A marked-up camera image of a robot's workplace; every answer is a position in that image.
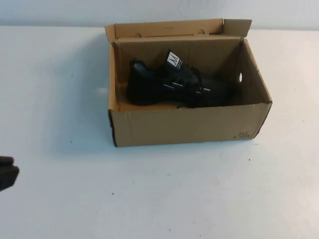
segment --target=black shoe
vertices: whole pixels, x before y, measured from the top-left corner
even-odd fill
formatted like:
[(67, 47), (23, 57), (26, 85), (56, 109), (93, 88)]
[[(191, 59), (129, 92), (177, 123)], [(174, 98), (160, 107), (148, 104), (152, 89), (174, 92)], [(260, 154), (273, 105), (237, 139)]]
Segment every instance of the black shoe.
[(151, 105), (174, 101), (188, 107), (217, 107), (227, 104), (236, 87), (189, 68), (170, 50), (165, 63), (150, 70), (139, 60), (131, 62), (126, 88), (129, 101), (135, 105)]

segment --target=white wall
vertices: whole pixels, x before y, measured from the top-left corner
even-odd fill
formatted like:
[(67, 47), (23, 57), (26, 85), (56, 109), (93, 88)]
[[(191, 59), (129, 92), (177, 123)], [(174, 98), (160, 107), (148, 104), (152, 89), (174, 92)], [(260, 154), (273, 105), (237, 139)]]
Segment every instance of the white wall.
[(318, 0), (0, 0), (0, 25), (250, 18), (253, 28), (319, 29)]

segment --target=shoe tongue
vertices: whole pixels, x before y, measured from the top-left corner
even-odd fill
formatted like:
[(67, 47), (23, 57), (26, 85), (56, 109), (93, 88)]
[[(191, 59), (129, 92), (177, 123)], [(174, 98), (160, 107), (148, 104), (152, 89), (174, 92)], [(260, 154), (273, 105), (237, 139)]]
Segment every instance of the shoe tongue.
[(171, 50), (168, 50), (165, 65), (169, 67), (170, 70), (180, 71), (183, 66), (183, 61)]

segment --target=open shoe box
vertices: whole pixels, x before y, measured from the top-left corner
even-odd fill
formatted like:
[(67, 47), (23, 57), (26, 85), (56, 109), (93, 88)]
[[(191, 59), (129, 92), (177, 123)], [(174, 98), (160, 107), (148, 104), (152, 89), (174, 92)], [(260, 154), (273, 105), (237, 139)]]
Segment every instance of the open shoe box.
[[(208, 19), (114, 24), (110, 42), (109, 119), (115, 146), (251, 139), (256, 137), (272, 99), (245, 39), (251, 20)], [(237, 81), (230, 106), (179, 108), (175, 103), (134, 106), (125, 96), (130, 64), (163, 64), (171, 49), (201, 72)]]

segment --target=box lid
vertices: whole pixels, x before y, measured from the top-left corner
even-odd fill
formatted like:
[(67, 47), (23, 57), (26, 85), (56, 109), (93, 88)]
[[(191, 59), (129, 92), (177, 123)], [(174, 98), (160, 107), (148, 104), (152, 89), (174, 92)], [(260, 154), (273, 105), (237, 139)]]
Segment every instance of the box lid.
[(206, 19), (146, 23), (122, 23), (105, 27), (109, 42), (122, 37), (154, 37), (199, 34), (225, 34), (246, 37), (252, 20)]

